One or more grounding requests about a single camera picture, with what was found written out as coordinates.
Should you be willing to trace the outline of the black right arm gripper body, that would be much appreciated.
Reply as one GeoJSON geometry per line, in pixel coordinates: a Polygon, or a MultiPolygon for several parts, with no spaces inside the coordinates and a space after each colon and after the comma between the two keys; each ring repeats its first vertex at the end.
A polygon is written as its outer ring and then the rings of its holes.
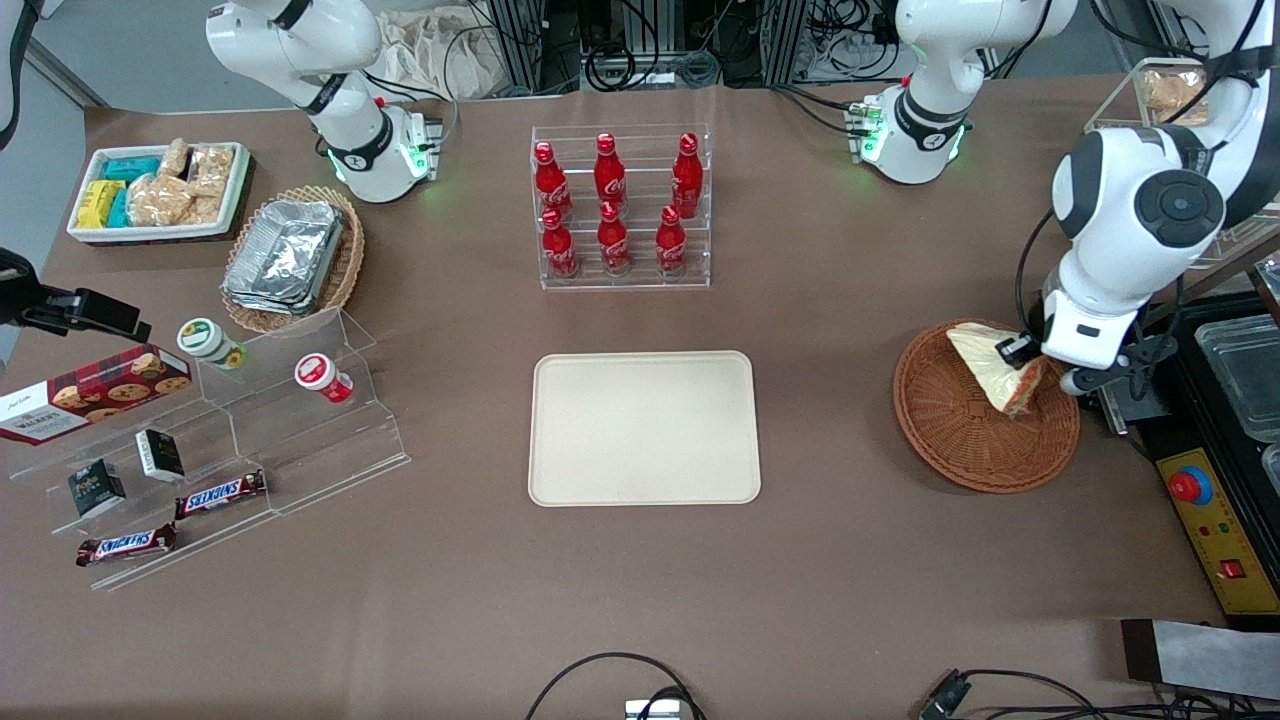
{"type": "Polygon", "coordinates": [[[72,291],[42,284],[23,256],[1,249],[1,323],[41,331],[70,331],[77,302],[72,291]]]}

